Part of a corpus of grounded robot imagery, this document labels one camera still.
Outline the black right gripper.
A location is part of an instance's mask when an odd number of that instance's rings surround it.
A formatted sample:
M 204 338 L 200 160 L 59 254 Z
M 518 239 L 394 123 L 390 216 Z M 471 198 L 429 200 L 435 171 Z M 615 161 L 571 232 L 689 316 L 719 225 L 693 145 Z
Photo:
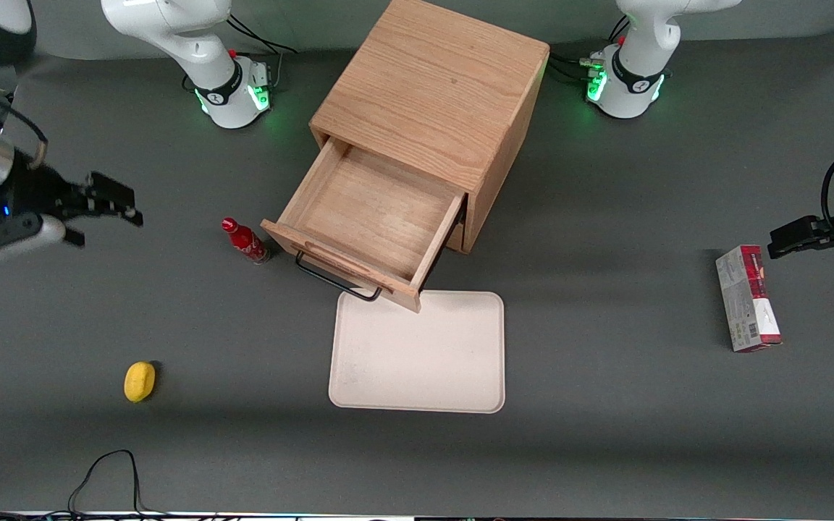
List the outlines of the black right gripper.
M 122 182 L 99 171 L 91 171 L 85 182 L 70 182 L 47 164 L 32 168 L 30 162 L 28 155 L 14 155 L 9 178 L 0 185 L 0 221 L 33 212 L 67 222 L 88 216 L 90 210 L 93 216 L 114 215 L 136 227 L 143 226 L 135 191 Z M 85 234 L 65 228 L 62 242 L 83 248 Z

